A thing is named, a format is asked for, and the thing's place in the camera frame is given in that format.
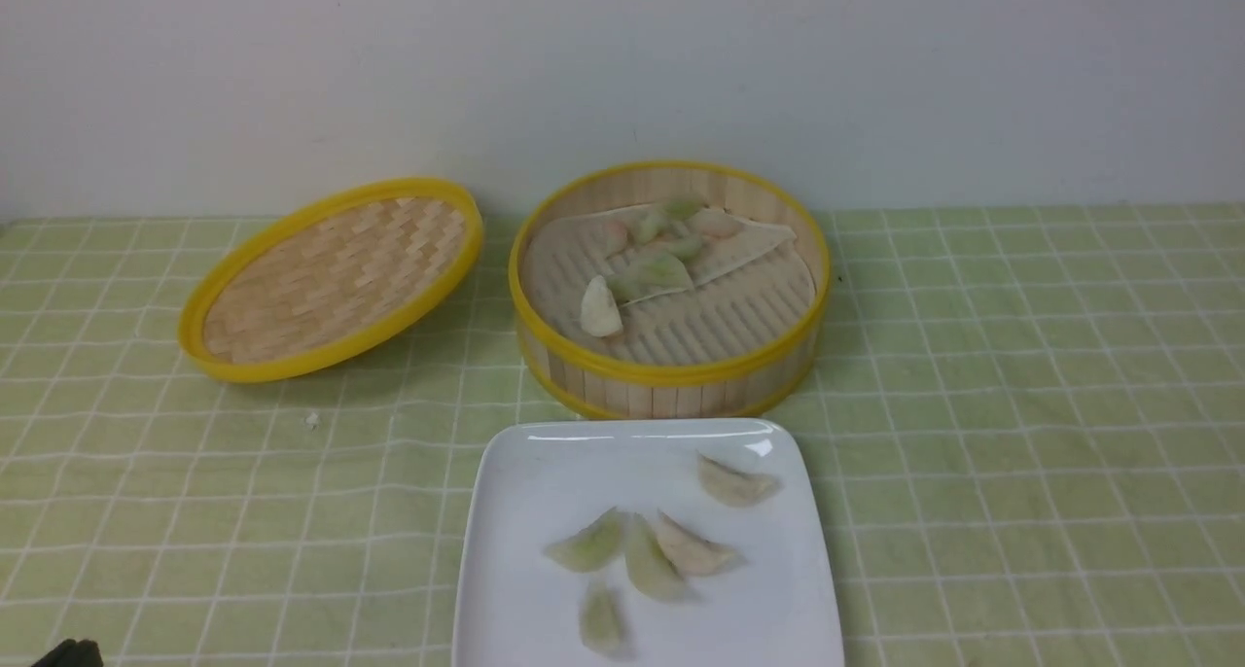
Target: white grid line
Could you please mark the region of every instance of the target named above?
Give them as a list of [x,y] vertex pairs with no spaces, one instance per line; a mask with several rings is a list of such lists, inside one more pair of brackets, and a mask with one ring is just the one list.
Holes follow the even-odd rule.
[[[986,225],[987,229],[990,229],[990,236],[995,243],[995,249],[1001,254],[1002,244],[998,240],[998,234],[995,231],[992,225],[990,225],[989,220]],[[946,244],[946,238],[944,234],[944,246],[945,244]],[[1015,274],[1012,275],[1012,281],[1016,281]],[[1025,295],[1023,291],[1020,291],[1020,295],[1021,295],[1021,302],[1025,306],[1025,311],[1028,312],[1030,316],[1032,316],[1033,306],[1028,302],[1027,295]],[[1063,378],[1063,373],[1062,371],[1059,371],[1058,361],[1055,358],[1055,353],[1047,353],[1047,360],[1050,361],[1051,367],[1055,370],[1059,385],[1067,387],[1067,380]],[[1077,422],[1083,423],[1084,418],[1083,416],[1081,416],[1081,411],[1077,409],[1076,399],[1069,397],[1068,402],[1073,408],[1073,413],[1076,414]],[[1012,414],[1016,417],[1017,422],[1022,421],[1022,416],[1020,414],[1020,409],[1016,407],[1015,399],[1011,399],[1011,406],[1012,406]],[[1033,448],[1033,442],[1030,439],[1027,441],[1027,444],[1028,444],[1028,453],[1033,457],[1033,459],[1040,460],[1040,458],[1037,458],[1037,450]],[[1058,505],[1055,504],[1055,495],[1051,493],[1050,482],[1046,479],[1046,475],[1038,475],[1038,479],[1041,480],[1042,484],[1042,493],[1046,498],[1046,503],[1051,505],[1051,513],[1058,515]],[[1077,554],[1076,544],[1072,543],[1072,535],[1068,534],[1068,530],[1064,524],[1057,524],[1056,528],[1059,531],[1059,538],[1063,540],[1063,550],[1068,554],[1068,557],[1072,559],[1072,566],[1076,569],[1077,574],[1081,577],[1081,586],[1084,590],[1086,596],[1089,599],[1089,605],[1093,607],[1094,620],[1098,621],[1099,626],[1106,627],[1107,626],[1106,615],[1102,611],[1102,606],[1099,606],[1098,604],[1098,597],[1094,596],[1093,586],[1089,584],[1089,579],[1086,574],[1084,566],[1081,562],[1081,556],[1079,554]],[[1119,655],[1119,647],[1116,645],[1116,641],[1111,635],[1107,636],[1107,647],[1111,651],[1111,656],[1116,661],[1116,665],[1123,667],[1123,661]]]
[[[888,224],[888,229],[889,229],[889,220],[885,220],[885,223]],[[937,236],[944,243],[944,246],[946,246],[946,238],[944,236],[944,234],[940,231],[940,233],[937,233]],[[893,250],[895,249],[894,243],[891,243],[891,249]],[[956,278],[960,278],[960,273],[959,273],[960,269],[956,269],[952,265],[952,271],[955,273]],[[905,269],[903,268],[903,264],[900,264],[899,275],[900,275],[900,278],[903,278],[904,286],[905,286],[905,289],[908,291],[909,302],[913,305],[913,311],[916,312],[918,311],[916,310],[916,300],[915,300],[915,297],[911,294],[911,281],[908,280],[908,274],[905,273]],[[925,342],[925,350],[929,351],[929,352],[933,352],[934,351],[933,342],[929,338],[928,331],[925,331],[925,326],[920,325],[919,329],[920,329],[920,334],[921,334],[921,340],[924,340],[924,342]],[[875,376],[878,376],[878,380],[879,380],[879,383],[880,383],[881,372],[876,371]],[[1001,380],[1002,378],[1002,373],[998,373],[998,376],[1000,376],[1000,380]],[[986,516],[986,521],[991,523],[994,519],[992,519],[991,513],[990,513],[990,505],[986,504],[986,495],[982,494],[982,490],[981,490],[981,480],[980,480],[980,478],[976,477],[976,470],[977,470],[976,464],[974,463],[972,455],[969,452],[969,445],[965,444],[962,427],[961,427],[961,424],[959,422],[959,416],[956,414],[955,407],[951,406],[951,399],[950,399],[950,397],[947,396],[947,392],[946,392],[946,382],[942,380],[942,373],[941,373],[941,371],[939,368],[934,368],[934,377],[935,377],[935,381],[939,385],[939,391],[941,393],[942,401],[946,402],[947,412],[950,412],[950,414],[951,414],[951,423],[955,424],[955,428],[959,432],[959,433],[956,433],[956,441],[960,442],[960,450],[964,452],[965,462],[969,464],[969,473],[970,473],[970,478],[972,479],[974,492],[977,494],[977,503],[981,505],[981,510],[982,510],[982,513]],[[1017,424],[1020,423],[1020,418],[1018,417],[1017,417],[1016,422],[1017,422]],[[899,449],[899,457],[900,457],[900,460],[904,464],[904,474],[910,478],[911,477],[911,468],[909,468],[909,464],[908,464],[908,453],[906,453],[906,449],[904,449],[904,447],[899,444],[899,439],[898,438],[895,439],[895,447]],[[909,490],[911,490],[913,501],[916,504],[918,515],[920,515],[923,518],[923,520],[924,520],[924,514],[921,513],[921,501],[920,501],[919,495],[916,495],[916,489],[914,487],[909,487]],[[937,581],[939,592],[944,595],[942,604],[946,607],[947,625],[949,625],[949,627],[950,627],[950,630],[952,632],[957,632],[956,627],[955,627],[955,615],[951,612],[950,604],[947,602],[946,596],[945,596],[945,590],[944,590],[944,585],[942,585],[942,570],[940,570],[939,566],[937,566],[937,560],[934,556],[933,544],[929,540],[929,531],[926,531],[924,528],[921,529],[921,538],[925,539],[925,546],[926,546],[926,551],[929,553],[929,559],[930,559],[930,569],[933,569],[933,571],[935,574],[935,580]],[[994,531],[994,526],[992,525],[991,525],[991,529],[990,529],[990,538],[991,538],[991,540],[995,544],[995,549],[998,551],[998,556],[1002,559],[1002,562],[1003,562],[1003,575],[1006,577],[1007,586],[1011,590],[1012,599],[1016,601],[1016,609],[1020,612],[1021,622],[1022,622],[1022,625],[1025,626],[1026,630],[1031,630],[1032,626],[1030,623],[1028,612],[1025,609],[1025,602],[1021,600],[1020,590],[1016,587],[1016,577],[1011,572],[1011,567],[1008,566],[1006,555],[1003,553],[1002,543],[1000,541],[998,535]],[[1037,641],[1033,640],[1032,633],[1030,635],[1030,648],[1033,651],[1033,658],[1037,660],[1037,663],[1040,663],[1040,666],[1043,666],[1045,662],[1042,660],[1042,655],[1041,655],[1040,650],[1037,650]],[[959,642],[955,643],[955,650],[956,650],[956,655],[960,655],[960,661],[962,662],[964,661],[964,655],[961,653],[960,643]]]
[[[471,325],[472,321],[476,320],[476,305],[478,304],[479,304],[479,276],[472,276],[472,300],[467,307],[468,326]],[[463,343],[463,366],[467,365],[467,360],[469,357],[471,357],[471,330],[467,331],[466,343]],[[446,473],[444,478],[441,480],[442,488],[449,487],[449,473],[452,473],[454,469],[454,452],[452,447],[454,442],[458,441],[458,419],[461,418],[459,413],[462,412],[463,407],[463,391],[466,389],[466,387],[467,387],[467,368],[462,368],[458,375],[458,396],[457,399],[454,401],[454,419],[452,427],[449,428],[451,450],[449,455],[446,455]],[[436,576],[437,572],[437,562],[441,561],[441,544],[442,540],[446,538],[444,535],[446,506],[448,505],[448,503],[449,503],[449,493],[441,494],[441,508],[437,510],[436,534],[432,538],[432,562],[431,562],[431,569],[428,569],[428,572],[431,572],[433,576]],[[432,632],[432,592],[428,592],[427,602],[423,605],[423,636],[420,638],[421,646],[428,645],[428,636],[431,635],[431,632]],[[423,663],[426,661],[427,661],[427,652],[421,651],[420,667],[423,667]]]
[[[341,408],[342,402],[346,398],[346,378],[342,378],[337,383],[337,401],[332,407],[332,416],[329,419],[329,436],[325,442],[324,449],[320,450],[320,463],[316,464],[315,479],[311,482],[311,499],[308,499],[308,510],[303,516],[303,534],[301,540],[294,546],[294,561],[290,564],[290,575],[285,582],[285,599],[281,601],[281,609],[276,615],[276,627],[273,630],[273,643],[269,648],[270,656],[268,658],[268,667],[273,667],[276,663],[276,650],[280,648],[281,631],[285,628],[285,617],[290,609],[290,595],[294,594],[294,582],[299,575],[299,565],[303,562],[303,549],[308,548],[308,534],[311,533],[311,521],[315,519],[316,508],[316,495],[320,493],[320,482],[324,478],[325,463],[329,460],[329,450],[332,450],[332,441],[336,438],[340,431],[341,422]],[[210,627],[210,620],[203,626],[203,635],[199,636],[199,648],[195,652],[203,652],[204,645],[207,643],[208,628]]]

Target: square plate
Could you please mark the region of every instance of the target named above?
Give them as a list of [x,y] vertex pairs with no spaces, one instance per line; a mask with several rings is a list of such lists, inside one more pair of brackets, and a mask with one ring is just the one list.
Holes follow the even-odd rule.
[[[731,509],[700,487],[696,454],[764,472],[782,489]],[[621,556],[598,572],[626,626],[636,666],[842,667],[834,582],[799,449],[761,419],[518,424],[484,450],[467,521],[454,667],[609,665],[579,640],[591,575],[543,550],[610,506],[654,519],[657,509],[743,562],[688,579],[686,602],[664,605],[631,586]]]

